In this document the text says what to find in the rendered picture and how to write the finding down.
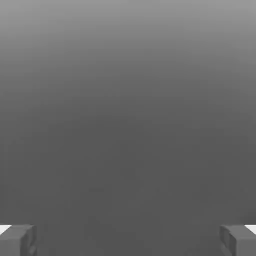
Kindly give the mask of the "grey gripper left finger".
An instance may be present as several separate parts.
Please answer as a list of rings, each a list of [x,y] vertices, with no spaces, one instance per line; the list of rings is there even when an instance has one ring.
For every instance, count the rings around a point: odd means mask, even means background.
[[[0,256],[38,256],[37,227],[0,224]]]

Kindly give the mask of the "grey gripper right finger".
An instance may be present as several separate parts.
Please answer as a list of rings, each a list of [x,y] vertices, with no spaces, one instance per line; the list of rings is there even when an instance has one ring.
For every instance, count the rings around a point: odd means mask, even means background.
[[[221,225],[222,256],[256,256],[256,224]]]

